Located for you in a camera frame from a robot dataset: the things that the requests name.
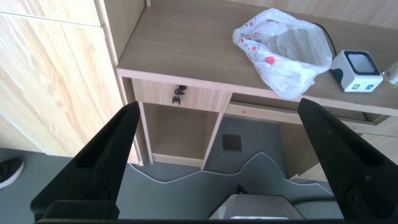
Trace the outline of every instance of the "white plastic bag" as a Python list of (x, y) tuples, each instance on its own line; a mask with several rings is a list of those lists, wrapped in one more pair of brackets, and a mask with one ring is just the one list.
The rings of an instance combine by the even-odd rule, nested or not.
[(304, 93), (329, 70), (331, 52), (321, 28), (280, 10), (268, 9), (233, 33), (233, 41), (279, 96)]

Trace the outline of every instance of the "wooden desk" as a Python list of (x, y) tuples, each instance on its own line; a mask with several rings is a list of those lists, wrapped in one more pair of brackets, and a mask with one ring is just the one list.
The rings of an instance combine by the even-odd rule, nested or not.
[[(388, 82), (372, 93), (345, 93), (326, 72), (299, 98), (276, 95), (232, 41), (234, 29), (263, 10), (210, 0), (155, 0), (145, 9), (117, 70), (118, 75), (132, 78), (151, 162), (204, 168), (224, 115), (298, 125), (295, 110), (301, 98), (327, 107), (358, 133), (398, 137), (398, 89)], [(292, 15), (323, 25), (337, 52), (367, 50), (380, 70), (398, 58), (398, 30)], [(180, 106), (171, 104), (178, 85), (188, 86)], [(177, 143), (181, 138), (190, 140)], [(295, 151), (300, 152), (299, 145), (294, 144)]]

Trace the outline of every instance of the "white device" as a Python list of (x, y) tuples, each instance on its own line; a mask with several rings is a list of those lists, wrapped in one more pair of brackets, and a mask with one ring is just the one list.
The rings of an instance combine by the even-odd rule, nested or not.
[(383, 76), (365, 51), (342, 50), (333, 59), (330, 72), (346, 92), (372, 92)]

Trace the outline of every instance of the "drawer front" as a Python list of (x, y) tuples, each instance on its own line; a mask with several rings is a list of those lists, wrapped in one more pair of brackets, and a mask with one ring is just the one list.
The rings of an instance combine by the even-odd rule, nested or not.
[(178, 96), (181, 101), (179, 105), (172, 101), (176, 96), (174, 90), (178, 88), (178, 84), (133, 79), (132, 85), (137, 101), (196, 110), (223, 111), (231, 98), (229, 92), (187, 86), (184, 95)]

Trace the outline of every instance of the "gray carpet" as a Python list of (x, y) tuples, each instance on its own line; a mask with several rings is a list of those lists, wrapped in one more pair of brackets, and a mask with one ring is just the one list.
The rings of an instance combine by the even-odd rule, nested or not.
[[(242, 138), (241, 152), (224, 151), (222, 134), (238, 134)], [(331, 198), (317, 185), (296, 185), (284, 179), (284, 160), (277, 124), (235, 118), (223, 119), (206, 170), (232, 174), (256, 156), (236, 175), (205, 172), (161, 184), (127, 166), (117, 205), (120, 218), (206, 219), (228, 195), (241, 184), (252, 194), (283, 195), (291, 202), (309, 198)], [(0, 160), (19, 156), (25, 160), (21, 176), (10, 186), (0, 189), (0, 222), (32, 223), (30, 201), (67, 164), (70, 158), (46, 156), (35, 152), (0, 150)], [(149, 176), (168, 181), (191, 174), (197, 167), (156, 163), (140, 167)]]

